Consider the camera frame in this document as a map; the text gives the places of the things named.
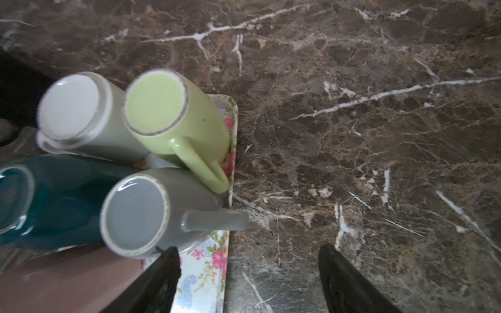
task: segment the teal mug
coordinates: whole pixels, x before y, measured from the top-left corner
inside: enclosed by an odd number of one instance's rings
[[[39,155],[0,167],[0,244],[55,249],[101,241],[108,191],[138,169],[76,155]]]

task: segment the white mug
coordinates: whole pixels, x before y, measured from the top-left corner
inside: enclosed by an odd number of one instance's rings
[[[40,100],[37,145],[49,153],[76,153],[133,163],[148,150],[125,128],[123,90],[103,76],[80,72],[53,83]]]

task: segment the gray mug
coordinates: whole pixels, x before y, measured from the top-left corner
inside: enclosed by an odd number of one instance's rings
[[[127,176],[103,203],[100,229],[116,254],[145,258],[176,246],[186,251],[212,230],[242,230],[244,212],[222,207],[222,197],[208,190],[188,170],[149,169]]]

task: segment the marble countertop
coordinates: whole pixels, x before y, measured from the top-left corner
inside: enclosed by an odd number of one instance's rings
[[[4,50],[240,111],[226,312],[326,312],[334,244],[403,312],[501,311],[501,3],[5,0]],[[33,129],[0,160],[40,153]]]

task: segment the mug rim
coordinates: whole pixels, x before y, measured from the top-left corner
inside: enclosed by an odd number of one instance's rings
[[[131,92],[132,88],[134,88],[134,86],[136,86],[144,77],[151,75],[151,74],[154,74],[154,73],[166,74],[166,75],[173,77],[175,80],[177,80],[183,88],[184,101],[183,101],[183,105],[181,108],[181,112],[179,112],[179,114],[176,116],[174,121],[172,121],[172,123],[170,123],[169,125],[167,125],[166,127],[162,128],[160,130],[156,130],[156,131],[151,132],[151,131],[145,131],[143,129],[140,129],[140,128],[132,125],[132,122],[130,121],[129,116],[126,113],[126,106],[127,106],[127,102],[129,99],[129,93]],[[121,110],[122,111],[121,112],[122,113],[122,120],[124,122],[125,127],[127,127],[130,131],[132,131],[135,134],[138,134],[141,136],[146,136],[146,137],[163,135],[163,134],[167,133],[169,130],[171,130],[172,128],[174,128],[175,126],[177,126],[181,122],[181,120],[184,119],[184,117],[186,116],[186,113],[188,112],[189,101],[190,101],[189,89],[188,89],[188,85],[187,85],[186,81],[184,80],[183,75],[181,75],[180,73],[178,73],[174,70],[168,69],[168,68],[151,69],[151,70],[148,70],[148,71],[140,74],[138,77],[136,77],[132,81],[132,83],[127,87],[127,89],[125,90],[125,99],[122,103],[122,110]]]
[[[158,228],[157,232],[153,236],[153,238],[147,242],[145,245],[143,245],[140,248],[136,249],[126,249],[123,247],[120,247],[118,244],[116,244],[112,238],[111,235],[108,231],[108,228],[106,226],[106,222],[108,221],[108,210],[109,210],[109,204],[115,193],[118,191],[119,186],[133,180],[133,179],[144,179],[147,180],[151,183],[153,183],[156,187],[157,190],[160,192],[162,196],[162,202],[163,202],[163,217],[162,217],[162,222],[160,224],[160,227]],[[141,256],[144,253],[147,253],[151,248],[153,248],[160,240],[162,234],[165,232],[167,229],[167,224],[169,222],[169,216],[170,216],[170,202],[169,202],[169,197],[167,195],[167,191],[165,188],[162,186],[161,182],[156,179],[155,177],[148,175],[148,174],[143,174],[143,173],[136,173],[129,175],[123,179],[121,179],[118,183],[116,183],[113,188],[108,192],[106,195],[106,198],[104,199],[101,213],[99,216],[99,229],[101,230],[101,235],[103,236],[103,240],[106,243],[106,245],[115,253],[121,256],[125,257],[137,257]]]
[[[44,93],[44,95],[42,96],[42,98],[40,99],[40,104],[38,105],[38,108],[37,108],[37,122],[38,122],[38,119],[40,117],[40,111],[42,109],[42,103],[44,101],[44,99],[46,98],[48,92],[53,88],[53,86],[55,86],[57,83],[61,82],[62,80],[64,79],[67,79],[69,77],[72,77],[72,76],[84,76],[84,77],[87,77],[87,78],[90,78],[92,80],[92,82],[96,85],[97,87],[97,91],[98,91],[98,103],[97,103],[97,108],[96,110],[94,111],[94,113],[92,114],[92,117],[91,119],[89,120],[89,122],[87,123],[87,125],[85,125],[84,128],[82,128],[79,132],[77,132],[75,135],[71,136],[71,137],[68,137],[68,138],[61,138],[61,139],[55,139],[53,137],[51,137],[42,127],[41,127],[41,123],[39,122],[38,124],[40,125],[39,129],[40,131],[42,132],[42,134],[44,134],[47,138],[49,138],[50,140],[54,140],[56,142],[61,142],[61,143],[71,143],[72,141],[75,141],[75,140],[78,140],[79,137],[81,137],[83,134],[86,134],[86,133],[89,133],[89,130],[91,130],[93,127],[96,126],[96,124],[98,124],[98,122],[101,120],[103,114],[104,114],[104,111],[105,111],[105,107],[106,107],[106,97],[104,97],[105,93],[106,93],[106,88],[100,83],[98,82],[95,77],[93,77],[94,75],[96,76],[101,76],[97,73],[93,73],[93,72],[77,72],[77,73],[74,73],[74,74],[70,74],[70,75],[66,75],[64,77],[61,77],[60,79],[58,79],[57,81],[55,81]]]
[[[0,229],[0,234],[8,232],[11,229],[19,229],[24,225],[24,223],[26,222],[26,214],[28,213],[28,210],[31,207],[31,204],[33,202],[33,198],[35,196],[35,177],[33,176],[33,173],[31,172],[31,170],[26,165],[15,164],[15,165],[6,166],[4,168],[1,168],[0,175],[2,175],[2,173],[6,172],[10,169],[19,170],[26,176],[26,180],[28,181],[28,196],[27,196],[26,201],[23,205],[23,208],[20,210],[18,218],[15,219],[8,226]],[[25,216],[25,218],[23,221],[20,221],[20,218],[22,216]]]

